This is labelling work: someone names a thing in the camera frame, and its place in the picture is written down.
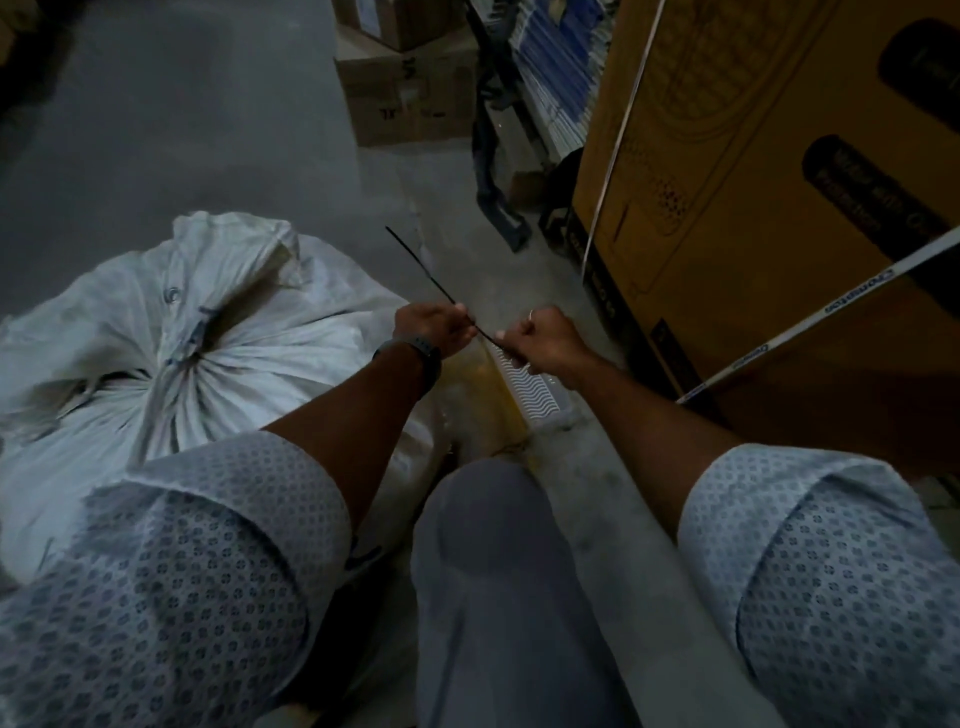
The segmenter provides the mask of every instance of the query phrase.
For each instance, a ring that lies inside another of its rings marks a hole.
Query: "shirt sleeve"
[[[960,567],[886,463],[741,446],[691,491],[678,541],[787,722],[958,720]]]
[[[153,461],[84,515],[0,603],[10,724],[252,723],[305,659],[350,545],[324,470],[265,432]]]

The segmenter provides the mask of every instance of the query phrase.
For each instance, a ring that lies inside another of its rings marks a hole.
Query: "trouser leg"
[[[414,532],[419,728],[638,726],[546,494],[521,467],[447,477]]]

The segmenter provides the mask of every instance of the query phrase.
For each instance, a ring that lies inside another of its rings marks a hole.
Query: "packing tape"
[[[613,153],[610,156],[610,163],[607,165],[607,176],[604,177],[603,186],[600,188],[600,197],[597,200],[597,209],[593,211],[593,220],[590,222],[590,233],[587,236],[587,247],[584,249],[584,260],[580,266],[580,281],[587,280],[587,258],[590,255],[590,248],[593,247],[593,236],[597,232],[597,221],[600,220],[600,213],[603,211],[603,204],[607,200],[607,188],[610,187],[610,177],[613,176],[613,167],[616,165],[617,155],[620,154],[620,144],[623,143],[623,134],[627,131],[627,122],[630,121],[630,112],[634,110],[634,101],[636,101],[636,91],[640,88],[640,82],[643,80],[643,71],[647,67],[647,59],[650,57],[650,49],[653,48],[654,38],[657,37],[657,28],[660,27],[660,18],[663,15],[663,6],[666,0],[660,0],[657,5],[657,14],[654,15],[654,24],[650,26],[650,35],[647,36],[647,45],[643,49],[643,55],[640,57],[640,68],[636,70],[634,78],[634,87],[630,91],[630,101],[627,102],[627,110],[623,114],[623,121],[620,122],[620,131],[616,135],[616,141],[613,143]]]
[[[854,301],[858,301],[859,299],[863,298],[867,294],[873,293],[881,286],[884,286],[887,283],[889,283],[891,280],[898,279],[904,273],[909,273],[918,265],[920,265],[921,263],[926,263],[935,255],[939,255],[943,251],[947,251],[950,248],[953,248],[957,243],[960,243],[960,227],[954,228],[949,232],[945,232],[936,240],[932,240],[931,242],[927,243],[922,248],[911,253],[907,257],[901,260],[898,260],[889,268],[885,268],[884,270],[880,271],[872,278],[864,280],[862,283],[860,283],[860,285],[847,291],[847,293],[845,293],[843,296],[841,296],[838,299],[835,299],[834,301],[831,301],[830,303],[825,305],[820,310],[814,312],[810,316],[807,316],[805,319],[803,319],[801,322],[796,324],[794,327],[787,329],[786,331],[784,331],[782,334],[778,336],[774,336],[766,344],[761,344],[752,352],[744,354],[739,359],[734,361],[733,364],[731,364],[729,367],[727,367],[726,369],[720,372],[717,372],[715,375],[713,375],[703,384],[700,384],[694,387],[685,395],[680,397],[677,400],[677,404],[684,404],[685,402],[692,400],[694,397],[699,395],[705,389],[712,387],[718,381],[726,379],[728,376],[733,374],[738,369],[742,369],[750,362],[756,361],[757,359],[761,358],[764,354],[772,352],[777,347],[783,344],[786,344],[786,342],[795,338],[796,336],[803,333],[807,329],[815,327],[821,321],[828,319],[837,311],[841,311],[847,306],[849,306],[851,303],[853,303]]]

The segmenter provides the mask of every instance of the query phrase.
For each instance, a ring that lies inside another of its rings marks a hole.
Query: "hand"
[[[529,363],[530,374],[546,372],[567,389],[578,388],[586,365],[602,361],[555,305],[533,311],[529,318],[499,331],[494,338],[513,356],[515,366]]]
[[[394,337],[421,336],[440,350],[446,359],[477,335],[477,327],[462,303],[410,303],[394,317]]]

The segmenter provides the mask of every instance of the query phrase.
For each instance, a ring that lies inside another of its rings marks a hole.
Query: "large white bag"
[[[404,303],[289,223],[198,212],[174,222],[172,240],[109,260],[8,319],[0,563],[31,582],[68,546],[92,489],[257,429],[339,384],[390,337]],[[443,437],[424,398],[357,535],[356,562],[401,540]]]

